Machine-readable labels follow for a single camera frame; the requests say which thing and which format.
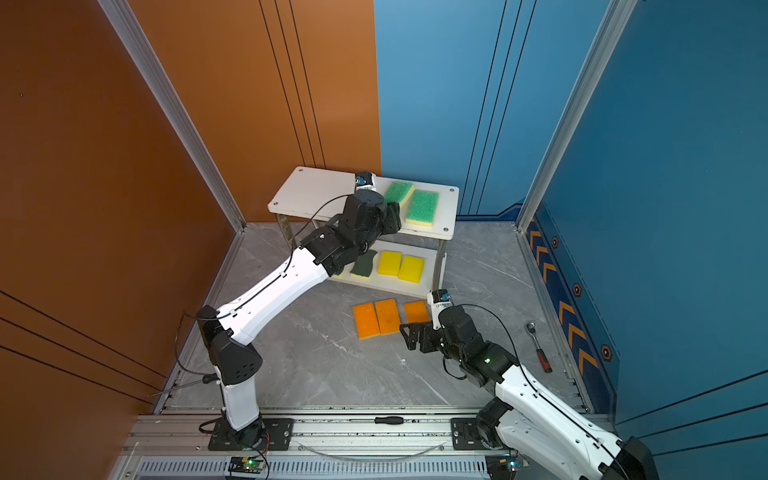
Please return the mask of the light green sponge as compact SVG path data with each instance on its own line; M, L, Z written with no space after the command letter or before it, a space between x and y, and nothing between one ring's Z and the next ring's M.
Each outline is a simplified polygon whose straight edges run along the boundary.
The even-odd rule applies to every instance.
M384 200L387 204L396 203L400 208L403 208L414 191L415 186L411 182L392 181L384 193Z
M405 217L408 224L431 228L439 203L439 193L434 191L416 190Z

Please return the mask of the yellow sponge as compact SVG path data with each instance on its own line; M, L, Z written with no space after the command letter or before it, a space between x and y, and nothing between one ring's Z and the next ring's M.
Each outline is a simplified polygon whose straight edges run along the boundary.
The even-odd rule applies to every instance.
M405 255L397 277L401 281L418 284L421 281L424 266L424 258Z
M402 264L402 253L383 251L380 254L377 273L383 276L397 277Z

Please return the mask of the green wavy sponge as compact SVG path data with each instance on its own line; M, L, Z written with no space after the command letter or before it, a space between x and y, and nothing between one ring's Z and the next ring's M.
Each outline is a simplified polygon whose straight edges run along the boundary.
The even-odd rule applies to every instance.
M373 263L378 252L370 249L361 255L350 270L350 276L354 278L369 279L373 272Z

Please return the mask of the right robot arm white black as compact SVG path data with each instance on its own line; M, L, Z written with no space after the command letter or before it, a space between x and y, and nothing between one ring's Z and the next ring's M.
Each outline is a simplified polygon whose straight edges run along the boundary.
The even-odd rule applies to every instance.
M463 379L492 394L476 416L490 448L516 450L559 479L658 478L641 440L622 439L559 399L513 353L484 339L464 306L445 303L431 321L399 330L408 349L456 361Z

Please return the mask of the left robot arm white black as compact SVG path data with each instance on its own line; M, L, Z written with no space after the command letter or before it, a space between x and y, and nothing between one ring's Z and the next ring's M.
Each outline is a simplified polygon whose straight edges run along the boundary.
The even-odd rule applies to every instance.
M401 229L400 205L373 189L345 195L341 213L310 232L285 262L239 297L196 314L221 389L226 425L260 435L255 375L263 359L253 346L261 330L305 292L339 275L383 235Z

